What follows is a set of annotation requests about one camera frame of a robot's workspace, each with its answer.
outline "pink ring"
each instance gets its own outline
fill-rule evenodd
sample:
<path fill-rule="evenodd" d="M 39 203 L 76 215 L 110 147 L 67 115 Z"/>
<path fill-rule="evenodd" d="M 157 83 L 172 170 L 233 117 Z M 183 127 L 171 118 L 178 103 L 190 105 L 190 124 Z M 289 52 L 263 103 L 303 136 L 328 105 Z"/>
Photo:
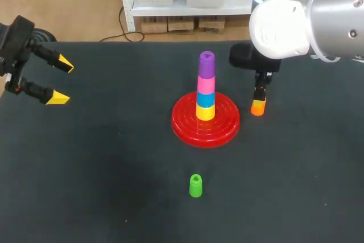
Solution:
<path fill-rule="evenodd" d="M 197 81 L 197 91 L 208 95 L 215 92 L 215 76 L 211 79 L 203 79 L 200 76 Z"/>

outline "black table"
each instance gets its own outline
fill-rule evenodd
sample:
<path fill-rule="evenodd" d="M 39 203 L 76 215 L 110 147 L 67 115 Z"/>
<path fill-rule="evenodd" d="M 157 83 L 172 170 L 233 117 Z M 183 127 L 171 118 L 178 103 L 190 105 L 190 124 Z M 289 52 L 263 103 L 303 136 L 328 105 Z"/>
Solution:
<path fill-rule="evenodd" d="M 1 242 L 362 243 L 364 65 L 285 60 L 253 117 L 254 72 L 229 65 L 231 45 L 48 44 L 75 70 L 33 58 L 24 74 L 71 100 L 0 99 Z M 204 50 L 242 122 L 211 150 L 170 126 Z"/>

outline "red base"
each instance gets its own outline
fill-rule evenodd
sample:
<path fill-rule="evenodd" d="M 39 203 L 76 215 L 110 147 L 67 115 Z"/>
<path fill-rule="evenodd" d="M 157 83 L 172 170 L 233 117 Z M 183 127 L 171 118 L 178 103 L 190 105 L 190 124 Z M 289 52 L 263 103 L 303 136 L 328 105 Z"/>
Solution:
<path fill-rule="evenodd" d="M 231 99 L 215 93 L 215 117 L 201 121 L 196 117 L 196 92 L 178 100 L 172 111 L 172 128 L 185 143 L 211 148 L 231 141 L 239 131 L 239 111 Z"/>

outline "purple cup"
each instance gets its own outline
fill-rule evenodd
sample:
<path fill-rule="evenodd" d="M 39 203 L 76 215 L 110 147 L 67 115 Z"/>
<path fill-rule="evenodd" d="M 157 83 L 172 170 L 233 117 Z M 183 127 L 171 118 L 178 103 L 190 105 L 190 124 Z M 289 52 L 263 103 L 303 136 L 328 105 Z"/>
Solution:
<path fill-rule="evenodd" d="M 204 51 L 200 55 L 200 67 L 198 75 L 202 79 L 211 79 L 215 76 L 215 54 L 210 51 Z"/>

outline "black wire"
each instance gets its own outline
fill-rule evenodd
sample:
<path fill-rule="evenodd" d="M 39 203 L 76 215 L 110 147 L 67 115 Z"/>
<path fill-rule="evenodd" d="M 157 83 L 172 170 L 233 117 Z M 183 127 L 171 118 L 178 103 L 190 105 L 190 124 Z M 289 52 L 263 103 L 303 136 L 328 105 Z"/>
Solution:
<path fill-rule="evenodd" d="M 124 10 L 124 7 L 121 7 L 120 11 L 119 11 L 119 24 L 120 24 L 120 28 L 121 28 L 121 31 L 122 31 L 122 34 L 120 35 L 115 35 L 115 36 L 110 36 L 110 37 L 106 37 L 106 38 L 103 38 L 101 39 L 99 42 L 103 42 L 103 41 L 106 41 L 106 40 L 109 40 L 111 38 L 117 38 L 117 37 L 122 37 L 122 36 L 125 36 L 125 39 L 129 42 L 141 42 L 144 40 L 144 38 L 146 37 L 144 33 L 140 32 L 140 31 L 132 31 L 132 32 L 125 32 L 124 28 L 123 28 L 123 24 L 121 23 L 121 14 Z M 129 34 L 140 34 L 142 36 L 142 38 L 140 38 L 139 40 L 130 40 L 127 36 Z"/>

